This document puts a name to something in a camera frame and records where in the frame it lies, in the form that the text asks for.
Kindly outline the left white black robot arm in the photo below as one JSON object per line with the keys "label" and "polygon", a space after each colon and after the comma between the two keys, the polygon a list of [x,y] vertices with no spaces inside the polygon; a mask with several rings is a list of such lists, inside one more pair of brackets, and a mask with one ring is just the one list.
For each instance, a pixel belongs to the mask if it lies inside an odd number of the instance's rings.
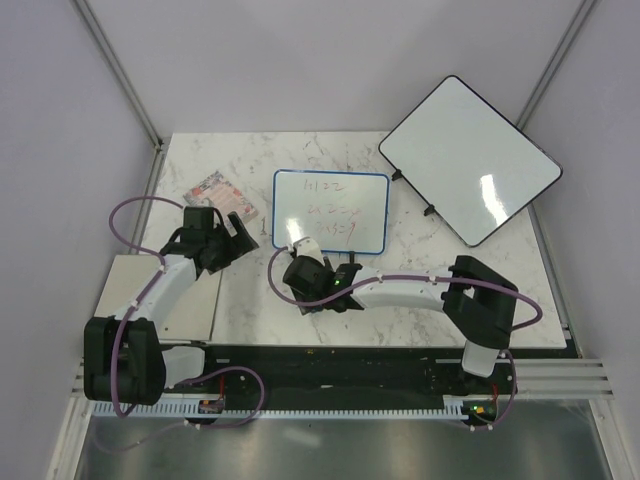
{"label": "left white black robot arm", "polygon": [[117,416],[126,417],[136,406],[155,404],[167,386],[182,379],[198,393],[215,389],[220,371],[200,350],[180,347],[177,357],[184,373],[167,373],[170,353],[162,350],[158,327],[202,274],[217,273],[257,248],[237,212],[223,215],[216,207],[185,207],[183,224],[167,243],[158,252],[145,251],[159,262],[147,283],[114,314],[86,323],[86,397],[110,402]]}

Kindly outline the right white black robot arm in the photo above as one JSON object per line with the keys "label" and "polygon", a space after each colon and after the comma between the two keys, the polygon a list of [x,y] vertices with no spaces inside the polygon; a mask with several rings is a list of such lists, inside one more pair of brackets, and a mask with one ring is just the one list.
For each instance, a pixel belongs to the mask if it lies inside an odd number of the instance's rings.
{"label": "right white black robot arm", "polygon": [[343,313],[382,307],[426,309],[447,316],[465,338],[458,381],[467,392],[483,392],[494,381],[499,353],[509,347],[517,287],[481,261],[460,255],[439,273],[384,271],[358,263],[336,269],[301,255],[283,282],[294,299],[318,302]]}

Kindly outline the small blue-framed whiteboard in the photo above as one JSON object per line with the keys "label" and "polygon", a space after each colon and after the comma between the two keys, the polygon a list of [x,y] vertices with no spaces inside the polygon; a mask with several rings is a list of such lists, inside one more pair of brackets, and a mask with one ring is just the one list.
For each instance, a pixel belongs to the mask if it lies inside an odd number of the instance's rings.
{"label": "small blue-framed whiteboard", "polygon": [[272,182],[272,245],[310,237],[325,252],[380,255],[389,200],[383,173],[279,169]]}

